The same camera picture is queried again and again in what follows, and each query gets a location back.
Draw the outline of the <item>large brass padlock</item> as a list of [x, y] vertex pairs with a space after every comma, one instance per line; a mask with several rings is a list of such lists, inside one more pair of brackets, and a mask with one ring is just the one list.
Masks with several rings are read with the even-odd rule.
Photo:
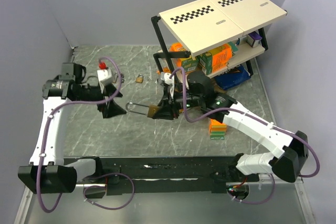
[[145, 105], [134, 102], [128, 102], [125, 105], [125, 108], [130, 113], [144, 115], [147, 118], [153, 118], [159, 109], [159, 107], [156, 105]]

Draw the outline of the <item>medium brass padlock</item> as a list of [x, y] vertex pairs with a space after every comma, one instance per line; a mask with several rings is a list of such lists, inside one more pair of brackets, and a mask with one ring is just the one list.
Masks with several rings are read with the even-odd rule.
[[136, 83], [143, 83], [143, 80], [144, 80], [144, 76], [142, 74], [139, 74], [136, 79], [135, 79], [135, 82]]

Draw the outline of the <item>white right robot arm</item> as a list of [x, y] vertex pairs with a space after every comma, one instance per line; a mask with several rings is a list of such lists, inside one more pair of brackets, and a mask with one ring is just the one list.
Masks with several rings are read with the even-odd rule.
[[268, 152], [262, 154], [238, 154], [229, 175], [235, 181], [250, 174], [269, 173], [293, 183], [300, 176], [308, 158], [308, 137], [302, 131], [296, 133], [275, 127], [250, 112], [241, 103], [225, 93], [217, 92], [209, 77], [201, 71], [191, 72], [187, 88], [175, 91], [175, 81], [170, 73], [161, 73], [163, 97], [154, 109], [153, 119], [173, 120], [181, 110], [200, 107], [206, 117], [233, 127], [246, 134]]

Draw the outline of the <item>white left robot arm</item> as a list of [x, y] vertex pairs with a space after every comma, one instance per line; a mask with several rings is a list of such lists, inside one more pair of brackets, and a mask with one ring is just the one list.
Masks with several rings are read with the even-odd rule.
[[18, 178], [34, 194], [73, 192], [77, 182], [87, 178], [92, 183], [103, 179], [102, 161], [98, 157], [82, 157], [66, 165], [64, 139], [67, 118], [72, 105], [97, 106], [104, 119], [126, 114], [126, 110], [110, 97], [122, 97], [114, 86], [121, 73], [99, 62], [98, 85], [84, 85], [86, 68], [77, 63], [63, 63], [61, 74], [43, 86], [43, 120], [38, 141], [28, 165], [20, 166]]

